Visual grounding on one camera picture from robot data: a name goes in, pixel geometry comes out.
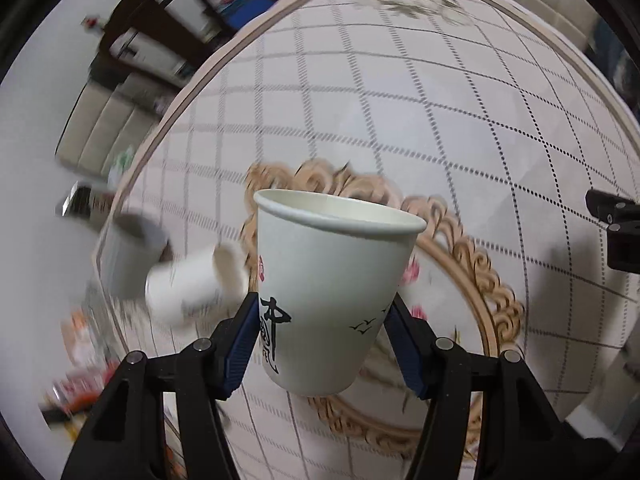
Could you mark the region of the white paper cup with birds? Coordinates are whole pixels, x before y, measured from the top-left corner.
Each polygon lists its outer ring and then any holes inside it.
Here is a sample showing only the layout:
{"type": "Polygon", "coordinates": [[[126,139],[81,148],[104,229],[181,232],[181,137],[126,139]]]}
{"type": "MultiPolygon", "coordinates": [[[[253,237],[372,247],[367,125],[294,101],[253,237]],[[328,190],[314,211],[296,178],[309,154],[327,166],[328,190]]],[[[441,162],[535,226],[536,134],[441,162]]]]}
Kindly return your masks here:
{"type": "Polygon", "coordinates": [[[264,369],[299,396],[340,393],[375,342],[426,223],[313,192],[270,188],[254,201],[264,369]]]}

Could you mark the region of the white calligraphy paper cup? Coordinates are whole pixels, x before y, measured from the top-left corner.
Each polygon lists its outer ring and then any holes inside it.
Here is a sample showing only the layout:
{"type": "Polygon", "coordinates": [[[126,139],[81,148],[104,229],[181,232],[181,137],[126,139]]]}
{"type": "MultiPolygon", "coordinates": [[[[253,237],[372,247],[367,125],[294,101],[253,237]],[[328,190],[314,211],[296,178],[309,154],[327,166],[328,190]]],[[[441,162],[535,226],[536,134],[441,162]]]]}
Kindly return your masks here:
{"type": "Polygon", "coordinates": [[[145,281],[150,317],[166,326],[186,324],[236,308],[248,292],[245,256],[235,244],[217,244],[153,266],[145,281]]]}

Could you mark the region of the grey ribbed cup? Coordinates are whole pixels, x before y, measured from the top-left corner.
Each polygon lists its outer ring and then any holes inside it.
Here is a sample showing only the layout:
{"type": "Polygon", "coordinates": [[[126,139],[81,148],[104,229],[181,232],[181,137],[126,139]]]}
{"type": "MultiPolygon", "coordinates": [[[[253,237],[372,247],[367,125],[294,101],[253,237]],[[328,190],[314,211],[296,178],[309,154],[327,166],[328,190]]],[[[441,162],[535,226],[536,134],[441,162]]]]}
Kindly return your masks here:
{"type": "Polygon", "coordinates": [[[119,300],[144,295],[145,282],[168,243],[163,228],[142,214],[116,214],[106,230],[100,277],[107,295],[119,300]]]}

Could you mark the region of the floral diamond pattern tablecloth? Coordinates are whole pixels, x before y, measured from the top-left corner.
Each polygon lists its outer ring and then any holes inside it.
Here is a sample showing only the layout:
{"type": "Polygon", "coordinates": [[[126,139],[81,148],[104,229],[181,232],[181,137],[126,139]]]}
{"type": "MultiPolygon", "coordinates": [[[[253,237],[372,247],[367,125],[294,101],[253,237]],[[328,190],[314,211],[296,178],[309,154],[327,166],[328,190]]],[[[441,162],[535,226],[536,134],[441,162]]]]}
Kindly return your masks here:
{"type": "Polygon", "coordinates": [[[255,272],[262,188],[420,214],[407,306],[466,350],[521,352],[561,417],[636,322],[585,196],[638,197],[638,122],[511,0],[281,0],[177,96],[113,209],[176,257],[241,243],[255,272]]]}

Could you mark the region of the open black and white box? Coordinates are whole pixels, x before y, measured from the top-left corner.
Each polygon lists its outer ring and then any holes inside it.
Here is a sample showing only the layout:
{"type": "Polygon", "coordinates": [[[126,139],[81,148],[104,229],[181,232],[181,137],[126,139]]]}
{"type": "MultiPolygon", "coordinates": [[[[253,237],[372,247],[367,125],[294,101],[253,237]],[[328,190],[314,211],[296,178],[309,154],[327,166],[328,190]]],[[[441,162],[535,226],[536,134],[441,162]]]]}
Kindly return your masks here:
{"type": "Polygon", "coordinates": [[[110,214],[114,198],[115,193],[102,185],[78,181],[58,202],[55,213],[61,218],[84,222],[93,231],[100,232],[110,214]]]}

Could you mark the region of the dark wooden chair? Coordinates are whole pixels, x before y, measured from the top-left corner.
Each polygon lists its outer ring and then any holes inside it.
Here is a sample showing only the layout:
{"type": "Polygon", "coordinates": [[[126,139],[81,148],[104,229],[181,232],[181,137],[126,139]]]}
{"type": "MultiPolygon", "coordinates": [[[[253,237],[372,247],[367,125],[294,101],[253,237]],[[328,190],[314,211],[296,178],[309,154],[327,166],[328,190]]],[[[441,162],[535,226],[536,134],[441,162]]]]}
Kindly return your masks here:
{"type": "Polygon", "coordinates": [[[169,12],[169,3],[173,1],[120,0],[104,26],[98,58],[123,74],[137,74],[171,91],[180,91],[184,87],[183,82],[175,78],[168,79],[154,70],[131,64],[112,53],[114,42],[125,32],[132,30],[178,55],[186,64],[197,70],[236,34],[236,30],[208,0],[200,0],[203,14],[214,26],[215,35],[209,40],[196,36],[169,12]]]}

